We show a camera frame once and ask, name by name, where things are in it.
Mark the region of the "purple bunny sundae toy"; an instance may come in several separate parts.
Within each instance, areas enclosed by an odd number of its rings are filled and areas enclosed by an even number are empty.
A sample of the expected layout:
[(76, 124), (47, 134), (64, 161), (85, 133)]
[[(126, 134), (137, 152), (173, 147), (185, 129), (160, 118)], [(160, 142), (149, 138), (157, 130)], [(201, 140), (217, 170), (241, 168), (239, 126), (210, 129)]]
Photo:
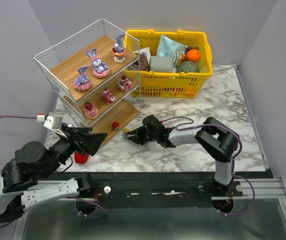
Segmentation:
[(126, 53), (126, 47), (124, 45), (124, 37), (125, 33), (122, 33), (116, 37), (114, 46), (112, 48), (112, 53), (114, 55), (114, 61), (115, 62), (123, 62), (125, 60), (125, 53)]

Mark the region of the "pink strawberry donut toy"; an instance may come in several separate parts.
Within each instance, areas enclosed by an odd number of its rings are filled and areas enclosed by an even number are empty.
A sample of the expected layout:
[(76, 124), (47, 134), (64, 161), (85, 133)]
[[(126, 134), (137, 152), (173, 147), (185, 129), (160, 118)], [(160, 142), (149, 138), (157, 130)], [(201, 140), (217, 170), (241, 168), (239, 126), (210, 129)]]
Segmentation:
[(95, 119), (99, 114), (96, 105), (87, 100), (84, 102), (83, 111), (84, 111), (85, 116), (91, 120)]

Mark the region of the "orange fruit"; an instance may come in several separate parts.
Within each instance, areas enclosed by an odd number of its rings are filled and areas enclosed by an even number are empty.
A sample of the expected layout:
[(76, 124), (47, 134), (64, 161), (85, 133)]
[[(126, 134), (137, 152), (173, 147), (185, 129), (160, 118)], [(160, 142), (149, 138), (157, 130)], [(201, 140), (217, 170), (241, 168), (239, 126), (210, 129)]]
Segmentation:
[(200, 59), (200, 52), (197, 49), (190, 49), (186, 52), (186, 59), (188, 61), (197, 63)]

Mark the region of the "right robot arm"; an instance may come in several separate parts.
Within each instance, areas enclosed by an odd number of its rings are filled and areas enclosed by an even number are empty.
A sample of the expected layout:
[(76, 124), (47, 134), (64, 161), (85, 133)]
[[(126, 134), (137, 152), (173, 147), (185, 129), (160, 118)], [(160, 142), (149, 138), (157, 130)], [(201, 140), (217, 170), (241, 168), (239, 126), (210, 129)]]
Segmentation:
[(186, 124), (165, 127), (162, 121), (149, 115), (142, 120), (142, 126), (127, 132), (126, 138), (141, 146), (157, 142), (164, 148), (200, 144), (215, 160), (214, 181), (228, 186), (234, 179), (234, 160), (243, 149), (239, 135), (213, 117), (200, 125), (183, 127)]

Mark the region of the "small yellow minion toy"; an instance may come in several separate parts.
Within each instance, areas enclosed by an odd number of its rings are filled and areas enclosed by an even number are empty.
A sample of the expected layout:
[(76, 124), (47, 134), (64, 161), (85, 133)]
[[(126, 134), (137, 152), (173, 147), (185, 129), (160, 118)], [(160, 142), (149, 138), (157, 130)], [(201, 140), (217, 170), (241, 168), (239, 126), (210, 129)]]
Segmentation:
[(123, 134), (123, 136), (126, 138), (127, 136), (128, 136), (128, 132), (129, 132), (130, 130), (128, 129), (128, 128), (124, 128), (123, 129), (123, 131), (122, 131), (122, 134)]

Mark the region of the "red bell pepper toy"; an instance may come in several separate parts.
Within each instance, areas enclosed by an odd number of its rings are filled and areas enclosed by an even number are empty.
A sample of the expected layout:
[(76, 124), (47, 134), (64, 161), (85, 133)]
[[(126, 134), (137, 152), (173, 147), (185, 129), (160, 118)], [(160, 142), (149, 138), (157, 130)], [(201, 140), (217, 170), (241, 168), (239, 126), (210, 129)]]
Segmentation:
[(76, 164), (84, 165), (88, 161), (89, 157), (90, 155), (87, 153), (74, 152), (74, 161)]

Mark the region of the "brown round container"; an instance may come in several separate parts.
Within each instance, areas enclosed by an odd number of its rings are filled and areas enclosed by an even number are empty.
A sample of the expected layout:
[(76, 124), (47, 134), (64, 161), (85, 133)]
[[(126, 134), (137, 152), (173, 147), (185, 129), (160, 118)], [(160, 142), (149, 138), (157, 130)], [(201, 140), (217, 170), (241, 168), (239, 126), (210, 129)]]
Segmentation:
[(130, 71), (149, 71), (149, 61), (147, 58), (146, 53), (135, 53), (137, 56), (139, 56), (139, 60), (136, 60), (134, 63), (132, 63), (127, 69)]

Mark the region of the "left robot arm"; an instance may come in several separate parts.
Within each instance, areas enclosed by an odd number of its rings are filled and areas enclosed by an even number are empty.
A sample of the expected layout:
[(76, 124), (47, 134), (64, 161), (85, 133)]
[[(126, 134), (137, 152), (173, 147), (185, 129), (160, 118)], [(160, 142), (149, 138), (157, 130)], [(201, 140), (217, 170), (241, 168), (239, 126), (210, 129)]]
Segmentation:
[(0, 224), (12, 222), (24, 213), (45, 203), (62, 198), (94, 196), (96, 183), (89, 173), (81, 173), (63, 183), (43, 189), (32, 189), (39, 178), (50, 177), (74, 153), (93, 156), (107, 137), (105, 132), (92, 133), (92, 128), (62, 128), (61, 136), (51, 147), (38, 141), (26, 143), (14, 153), (0, 175)]

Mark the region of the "grey box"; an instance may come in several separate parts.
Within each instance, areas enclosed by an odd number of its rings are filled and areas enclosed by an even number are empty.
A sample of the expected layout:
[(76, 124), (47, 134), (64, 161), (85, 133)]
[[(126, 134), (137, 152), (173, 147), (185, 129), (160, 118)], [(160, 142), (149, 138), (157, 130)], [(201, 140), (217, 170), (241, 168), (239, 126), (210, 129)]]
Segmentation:
[(168, 56), (151, 56), (149, 71), (155, 73), (171, 73), (174, 68), (173, 60)]

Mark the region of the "light blue snack bag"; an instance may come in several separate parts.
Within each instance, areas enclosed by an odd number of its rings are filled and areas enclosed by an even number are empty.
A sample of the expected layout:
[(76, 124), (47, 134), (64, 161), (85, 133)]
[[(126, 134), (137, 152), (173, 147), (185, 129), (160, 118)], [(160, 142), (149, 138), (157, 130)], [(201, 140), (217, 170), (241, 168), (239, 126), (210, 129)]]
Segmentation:
[(176, 42), (162, 34), (160, 36), (156, 55), (158, 57), (170, 57), (173, 64), (176, 65), (179, 55), (184, 54), (187, 47), (187, 45)]

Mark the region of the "red bear toy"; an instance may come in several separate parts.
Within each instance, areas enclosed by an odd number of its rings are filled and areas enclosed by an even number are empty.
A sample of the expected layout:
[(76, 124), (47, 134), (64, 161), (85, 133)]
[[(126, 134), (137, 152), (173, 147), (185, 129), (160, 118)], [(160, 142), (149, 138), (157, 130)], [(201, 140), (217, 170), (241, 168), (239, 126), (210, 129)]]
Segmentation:
[(107, 105), (113, 103), (116, 100), (116, 98), (111, 94), (111, 92), (107, 88), (103, 90), (102, 95)]

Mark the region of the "purple bunny donut toy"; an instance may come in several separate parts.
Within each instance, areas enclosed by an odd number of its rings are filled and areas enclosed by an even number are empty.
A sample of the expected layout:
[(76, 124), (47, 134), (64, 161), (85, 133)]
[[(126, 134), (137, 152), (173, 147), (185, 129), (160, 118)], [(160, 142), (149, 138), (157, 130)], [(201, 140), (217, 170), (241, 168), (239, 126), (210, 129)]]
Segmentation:
[(92, 73), (97, 78), (105, 78), (110, 74), (110, 67), (97, 56), (97, 49), (85, 50), (85, 54), (91, 58)]

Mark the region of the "purple pink donut toy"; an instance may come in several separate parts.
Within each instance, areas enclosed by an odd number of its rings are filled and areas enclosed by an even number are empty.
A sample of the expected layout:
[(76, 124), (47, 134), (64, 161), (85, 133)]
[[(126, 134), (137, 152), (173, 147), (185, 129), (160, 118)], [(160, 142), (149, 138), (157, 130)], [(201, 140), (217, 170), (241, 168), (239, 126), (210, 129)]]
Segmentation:
[(88, 65), (78, 68), (79, 76), (73, 81), (73, 87), (79, 92), (85, 92), (92, 86), (91, 80), (87, 74)]

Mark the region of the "small red apple toy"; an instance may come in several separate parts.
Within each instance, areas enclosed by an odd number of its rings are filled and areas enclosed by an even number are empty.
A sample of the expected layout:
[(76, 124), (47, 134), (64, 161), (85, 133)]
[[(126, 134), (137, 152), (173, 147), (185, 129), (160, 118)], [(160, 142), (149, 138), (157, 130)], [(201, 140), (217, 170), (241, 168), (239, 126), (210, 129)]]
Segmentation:
[(119, 128), (120, 128), (120, 124), (117, 121), (114, 121), (112, 123), (112, 128), (113, 128), (114, 131), (118, 131)]

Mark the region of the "red strawberry cake toy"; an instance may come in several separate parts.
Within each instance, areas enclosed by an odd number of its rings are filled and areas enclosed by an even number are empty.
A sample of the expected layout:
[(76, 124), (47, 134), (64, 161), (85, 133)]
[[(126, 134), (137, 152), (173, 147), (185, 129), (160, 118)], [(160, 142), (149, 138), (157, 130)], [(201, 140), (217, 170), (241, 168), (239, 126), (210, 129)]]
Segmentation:
[(118, 87), (123, 93), (126, 93), (132, 89), (132, 82), (125, 75), (122, 75)]

